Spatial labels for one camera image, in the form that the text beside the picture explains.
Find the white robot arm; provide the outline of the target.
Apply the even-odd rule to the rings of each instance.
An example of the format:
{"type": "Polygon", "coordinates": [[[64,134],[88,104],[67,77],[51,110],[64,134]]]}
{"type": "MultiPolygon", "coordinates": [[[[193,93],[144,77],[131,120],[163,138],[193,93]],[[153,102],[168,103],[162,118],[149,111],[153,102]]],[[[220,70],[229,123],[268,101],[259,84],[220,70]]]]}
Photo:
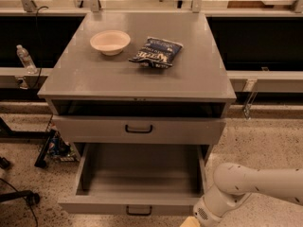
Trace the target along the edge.
{"type": "Polygon", "coordinates": [[[303,169],[254,169],[233,163],[219,165],[213,184],[193,206],[193,216],[180,227],[216,227],[253,193],[303,204],[303,169]]]}

